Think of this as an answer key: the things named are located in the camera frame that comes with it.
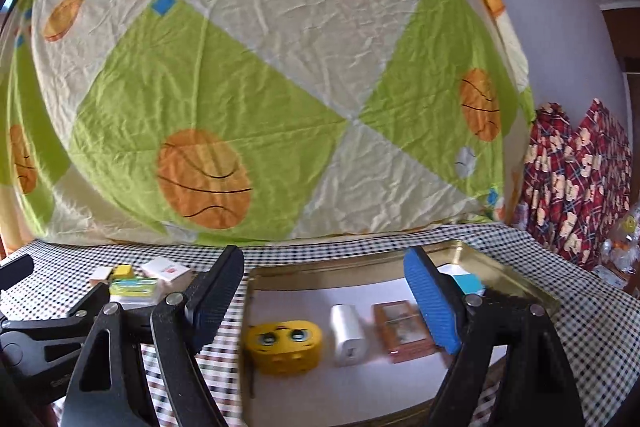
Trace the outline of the plastic bags pile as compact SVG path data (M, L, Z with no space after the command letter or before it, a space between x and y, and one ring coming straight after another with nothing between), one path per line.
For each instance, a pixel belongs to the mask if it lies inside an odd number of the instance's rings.
M600 263L592 270L611 286L639 297L639 203L618 220L601 245Z

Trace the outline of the checkered tablecloth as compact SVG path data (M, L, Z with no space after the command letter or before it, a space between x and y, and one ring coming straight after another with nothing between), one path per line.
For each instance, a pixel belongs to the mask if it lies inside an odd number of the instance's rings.
M397 251L412 245L461 241L524 275L559 300L553 319L589 426L603 426L639 378L639 303L590 272L546 251L529 234L505 225L443 225L425 232L345 242L245 248L245 268L289 265ZM138 267L164 257L208 270L220 250L198 245L70 246L35 241L20 249L35 271L1 295L12 320L62 317L89 289L99 265Z

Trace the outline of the large white charger block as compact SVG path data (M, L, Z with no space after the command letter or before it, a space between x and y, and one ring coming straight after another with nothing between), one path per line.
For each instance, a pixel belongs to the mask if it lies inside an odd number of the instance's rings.
M369 340L357 310L352 305L337 303L330 311L334 344L334 362L338 366L362 363L368 355Z

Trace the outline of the small yellow cube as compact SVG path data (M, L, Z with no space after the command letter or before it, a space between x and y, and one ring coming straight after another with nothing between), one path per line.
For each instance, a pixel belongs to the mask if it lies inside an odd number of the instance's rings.
M111 272L112 280L129 280L134 278L134 268L131 265L116 265Z

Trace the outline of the small white plug adapter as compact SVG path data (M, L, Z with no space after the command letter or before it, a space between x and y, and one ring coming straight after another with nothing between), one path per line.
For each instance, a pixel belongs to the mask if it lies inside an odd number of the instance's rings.
M107 265L100 265L93 270L89 277L89 283L91 286L96 286L98 284L108 284L110 283L110 277L113 273L114 268L108 267Z

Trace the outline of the red patterned cloth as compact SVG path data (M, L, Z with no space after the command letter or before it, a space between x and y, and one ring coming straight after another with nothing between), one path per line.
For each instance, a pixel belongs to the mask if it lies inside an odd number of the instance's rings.
M544 248L587 271L629 210L631 151L623 126L595 98L577 126L562 106L541 105L524 158L525 230Z

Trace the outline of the clear green-label floss box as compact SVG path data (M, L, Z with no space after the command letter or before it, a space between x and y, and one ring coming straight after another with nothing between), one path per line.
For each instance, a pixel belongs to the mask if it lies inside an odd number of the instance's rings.
M146 277L114 280L110 285L111 303L119 303L124 309L154 306L161 293L158 280Z

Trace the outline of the green basketball bedsheet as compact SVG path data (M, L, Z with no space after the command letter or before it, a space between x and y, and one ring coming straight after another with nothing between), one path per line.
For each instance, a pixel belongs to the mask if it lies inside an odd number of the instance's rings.
M533 119L502 0L16 0L1 243L503 222Z

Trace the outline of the gold metal tin box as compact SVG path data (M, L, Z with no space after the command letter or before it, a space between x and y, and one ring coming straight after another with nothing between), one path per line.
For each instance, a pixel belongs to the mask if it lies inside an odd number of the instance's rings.
M298 376L267 376L240 356L242 420L247 426L410 426L426 416L444 379L442 351L394 363L374 326L377 303L413 299L403 249L329 261L250 270L242 331L304 320L322 332L317 367ZM336 361L331 309L351 305L367 351L354 365Z

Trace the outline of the yellow emoji toy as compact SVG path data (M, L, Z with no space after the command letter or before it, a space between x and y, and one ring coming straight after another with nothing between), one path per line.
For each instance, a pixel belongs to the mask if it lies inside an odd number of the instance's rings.
M304 320L250 326L244 348L262 375L290 377L313 371L322 357L323 335L317 324Z

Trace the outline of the small wooden framed box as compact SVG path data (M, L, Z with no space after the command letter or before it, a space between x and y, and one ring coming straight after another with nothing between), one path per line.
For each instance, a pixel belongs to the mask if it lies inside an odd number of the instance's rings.
M428 357L439 357L445 365L450 355L438 347L418 308L408 300L377 303L372 306L375 332L394 364Z

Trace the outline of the blue cartoon card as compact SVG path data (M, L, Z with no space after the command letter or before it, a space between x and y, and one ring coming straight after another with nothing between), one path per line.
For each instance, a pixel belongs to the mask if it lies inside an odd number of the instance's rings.
M463 269L461 265L447 263L446 265L439 265L437 270L452 277L464 295L484 295L486 287L482 281L477 275Z

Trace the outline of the white box red seal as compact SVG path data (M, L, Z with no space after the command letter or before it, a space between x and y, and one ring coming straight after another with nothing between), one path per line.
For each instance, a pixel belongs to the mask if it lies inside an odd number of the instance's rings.
M157 279L166 293L184 291L194 280L195 273L185 265L163 257L156 257L140 265L147 277Z

